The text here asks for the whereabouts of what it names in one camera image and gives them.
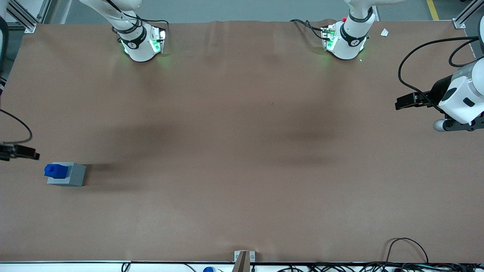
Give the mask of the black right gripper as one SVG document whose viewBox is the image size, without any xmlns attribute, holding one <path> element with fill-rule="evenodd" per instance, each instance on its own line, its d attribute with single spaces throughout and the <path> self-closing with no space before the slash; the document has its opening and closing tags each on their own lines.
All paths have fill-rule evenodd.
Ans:
<svg viewBox="0 0 484 272">
<path fill-rule="evenodd" d="M 31 147 L 22 146 L 22 145 L 13 145 L 8 146 L 1 144 L 0 145 L 0 160 L 1 161 L 10 161 L 12 159 L 17 158 L 24 158 L 24 159 L 32 159 L 32 160 L 39 160 L 40 154 L 36 153 L 36 150 Z"/>
</svg>

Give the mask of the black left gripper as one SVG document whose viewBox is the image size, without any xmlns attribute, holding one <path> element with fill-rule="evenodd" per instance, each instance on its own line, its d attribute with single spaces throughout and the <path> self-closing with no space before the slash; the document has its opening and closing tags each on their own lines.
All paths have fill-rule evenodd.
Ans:
<svg viewBox="0 0 484 272">
<path fill-rule="evenodd" d="M 438 104 L 446 94 L 452 81 L 452 77 L 453 75 L 449 75 L 435 82 L 430 90 L 430 96 L 429 92 L 413 92 L 397 98 L 396 110 L 403 110 L 410 107 L 430 107 L 430 102 L 428 100 L 430 98 L 431 103 L 439 108 L 439 112 L 444 113 Z"/>
</svg>

